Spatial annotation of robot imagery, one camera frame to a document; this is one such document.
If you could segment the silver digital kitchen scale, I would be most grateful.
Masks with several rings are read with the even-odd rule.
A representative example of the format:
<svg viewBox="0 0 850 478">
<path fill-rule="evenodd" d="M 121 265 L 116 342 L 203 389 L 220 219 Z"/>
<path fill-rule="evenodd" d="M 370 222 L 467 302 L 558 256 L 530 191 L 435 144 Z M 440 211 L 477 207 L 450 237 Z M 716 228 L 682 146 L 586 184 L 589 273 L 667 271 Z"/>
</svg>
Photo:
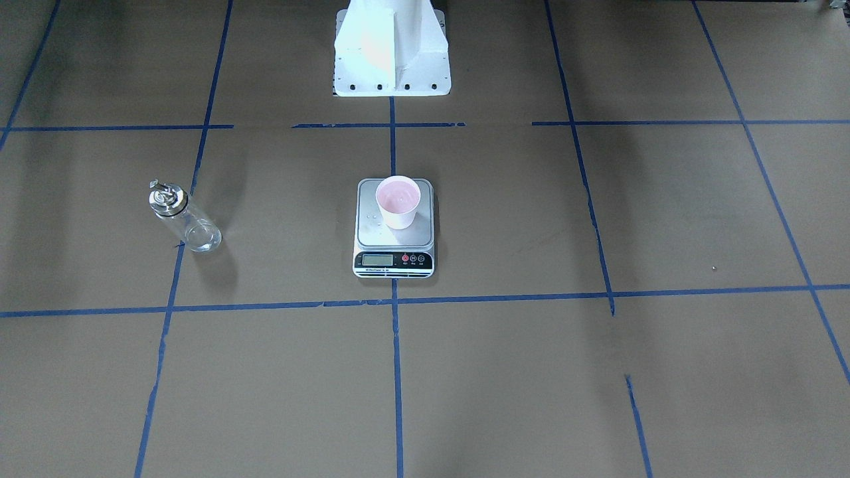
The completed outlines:
<svg viewBox="0 0 850 478">
<path fill-rule="evenodd" d="M 362 179 L 357 188 L 352 272 L 358 278 L 430 278 L 436 269 L 434 188 L 414 179 L 421 200 L 410 226 L 392 229 L 381 214 L 376 192 L 380 178 Z"/>
</svg>

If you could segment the clear glass sauce bottle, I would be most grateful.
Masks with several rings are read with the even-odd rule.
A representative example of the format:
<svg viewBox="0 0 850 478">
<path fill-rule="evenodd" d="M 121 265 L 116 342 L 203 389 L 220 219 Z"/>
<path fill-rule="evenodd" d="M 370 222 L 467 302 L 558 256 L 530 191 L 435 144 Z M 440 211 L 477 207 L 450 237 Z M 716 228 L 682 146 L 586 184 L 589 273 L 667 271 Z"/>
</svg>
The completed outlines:
<svg viewBox="0 0 850 478">
<path fill-rule="evenodd" d="M 174 183 L 149 182 L 149 208 L 193 253 L 210 253 L 222 243 L 222 233 L 185 189 Z"/>
</svg>

